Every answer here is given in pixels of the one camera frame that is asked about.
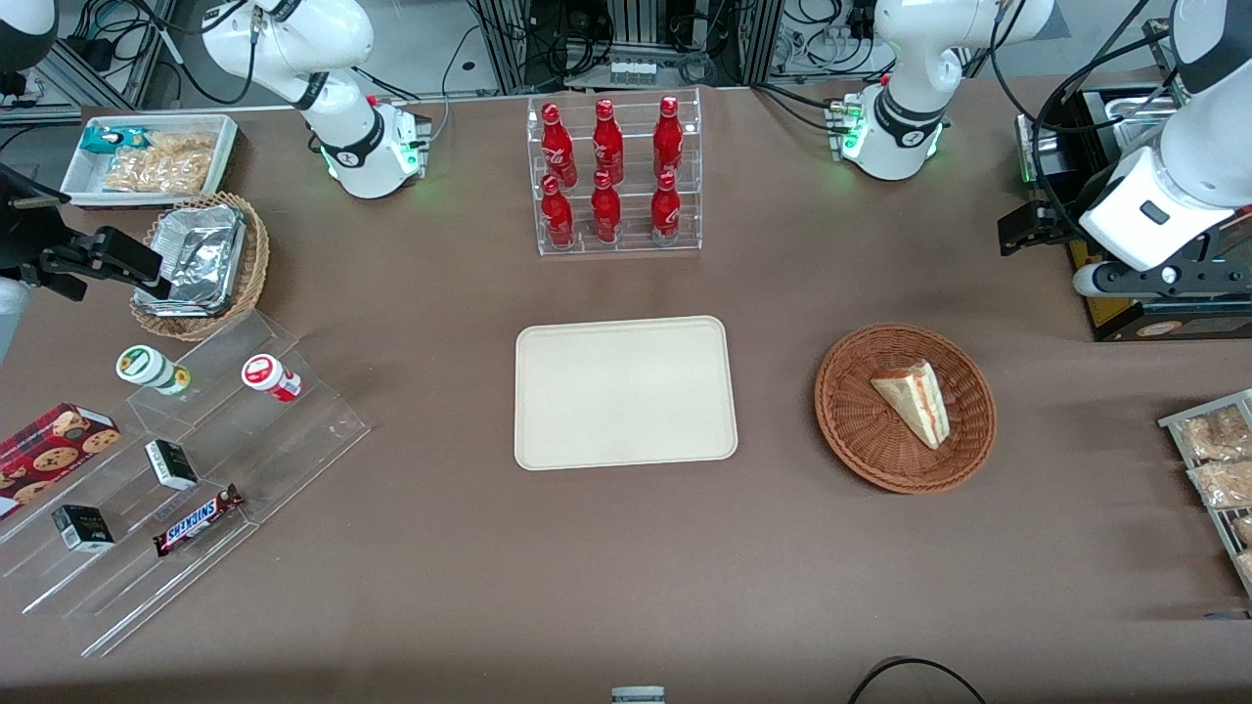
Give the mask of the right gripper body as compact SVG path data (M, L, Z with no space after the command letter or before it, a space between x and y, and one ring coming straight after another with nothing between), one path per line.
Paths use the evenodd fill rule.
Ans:
M1 276L23 281L23 267L35 266L44 251L75 238L60 214L63 192L1 165Z

